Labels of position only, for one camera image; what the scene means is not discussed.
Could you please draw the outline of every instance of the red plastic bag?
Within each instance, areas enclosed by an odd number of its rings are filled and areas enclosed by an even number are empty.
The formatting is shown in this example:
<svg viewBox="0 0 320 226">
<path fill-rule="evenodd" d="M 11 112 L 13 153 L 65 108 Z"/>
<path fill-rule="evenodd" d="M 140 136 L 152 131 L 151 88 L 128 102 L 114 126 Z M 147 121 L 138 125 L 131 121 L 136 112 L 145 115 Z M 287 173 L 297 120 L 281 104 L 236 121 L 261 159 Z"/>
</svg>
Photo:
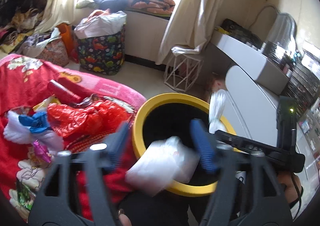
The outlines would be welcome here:
<svg viewBox="0 0 320 226">
<path fill-rule="evenodd" d="M 80 109 L 52 103 L 47 112 L 52 129 L 61 137 L 68 137 L 73 133 L 95 136 L 114 131 L 122 121 L 127 121 L 131 116 L 108 100 L 98 100 L 89 107 Z"/>
</svg>

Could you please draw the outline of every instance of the yellow rim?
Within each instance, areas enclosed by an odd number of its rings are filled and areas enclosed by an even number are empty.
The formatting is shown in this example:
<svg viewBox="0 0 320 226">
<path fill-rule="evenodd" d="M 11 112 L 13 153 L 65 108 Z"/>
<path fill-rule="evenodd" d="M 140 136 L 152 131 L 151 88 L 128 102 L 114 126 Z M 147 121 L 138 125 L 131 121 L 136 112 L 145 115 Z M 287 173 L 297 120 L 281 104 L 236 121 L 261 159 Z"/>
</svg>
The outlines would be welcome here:
<svg viewBox="0 0 320 226">
<path fill-rule="evenodd" d="M 186 94 L 165 93 L 147 100 L 139 109 L 135 117 L 132 129 L 133 150 L 138 159 L 146 151 L 146 146 L 144 145 L 142 135 L 142 128 L 146 117 L 155 108 L 167 103 L 184 103 L 199 108 L 206 113 L 209 113 L 209 104 L 207 102 Z M 222 116 L 220 120 L 226 127 L 228 133 L 236 135 L 235 130 L 224 116 Z M 217 183 L 215 182 L 205 186 L 191 186 L 174 181 L 167 190 L 175 194 L 195 197 L 208 195 L 214 192 L 216 185 Z"/>
</svg>

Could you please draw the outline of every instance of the fingernail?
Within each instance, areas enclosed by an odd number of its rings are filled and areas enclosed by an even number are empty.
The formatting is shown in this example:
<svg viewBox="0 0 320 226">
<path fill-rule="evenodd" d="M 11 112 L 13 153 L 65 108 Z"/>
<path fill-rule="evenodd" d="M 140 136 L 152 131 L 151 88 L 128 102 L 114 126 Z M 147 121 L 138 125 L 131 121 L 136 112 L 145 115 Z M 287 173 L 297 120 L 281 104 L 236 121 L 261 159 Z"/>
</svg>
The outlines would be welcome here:
<svg viewBox="0 0 320 226">
<path fill-rule="evenodd" d="M 124 210 L 123 209 L 119 209 L 118 216 L 120 216 L 120 214 L 124 214 Z"/>
</svg>

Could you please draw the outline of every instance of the purple wrapper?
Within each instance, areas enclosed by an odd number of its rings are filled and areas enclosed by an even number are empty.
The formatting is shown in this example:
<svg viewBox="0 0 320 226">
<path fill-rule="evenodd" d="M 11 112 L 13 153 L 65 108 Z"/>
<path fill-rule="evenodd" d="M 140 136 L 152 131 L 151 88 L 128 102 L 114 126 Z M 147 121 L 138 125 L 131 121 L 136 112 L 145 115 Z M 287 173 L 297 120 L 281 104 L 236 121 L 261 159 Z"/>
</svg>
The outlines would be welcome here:
<svg viewBox="0 0 320 226">
<path fill-rule="evenodd" d="M 45 162 L 50 163 L 51 155 L 49 154 L 48 148 L 44 145 L 41 145 L 38 140 L 34 141 L 32 144 L 35 154 Z"/>
</svg>

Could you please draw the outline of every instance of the baseboard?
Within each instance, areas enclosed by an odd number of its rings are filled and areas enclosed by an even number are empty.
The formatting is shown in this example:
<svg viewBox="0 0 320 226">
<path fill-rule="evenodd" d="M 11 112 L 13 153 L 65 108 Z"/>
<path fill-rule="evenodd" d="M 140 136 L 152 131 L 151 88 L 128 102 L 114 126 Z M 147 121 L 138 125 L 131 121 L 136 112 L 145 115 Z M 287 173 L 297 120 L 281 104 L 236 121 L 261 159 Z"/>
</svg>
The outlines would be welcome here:
<svg viewBox="0 0 320 226">
<path fill-rule="evenodd" d="M 124 56 L 125 61 L 129 62 L 129 63 L 135 63 L 135 64 L 139 64 L 145 67 L 149 67 L 149 68 L 153 68 L 159 71 L 165 71 L 165 64 L 159 64 L 157 65 L 156 62 L 151 61 L 151 60 L 147 60 L 147 59 L 143 59 L 137 56 L 133 56 L 133 55 L 129 55 L 126 54 Z"/>
</svg>

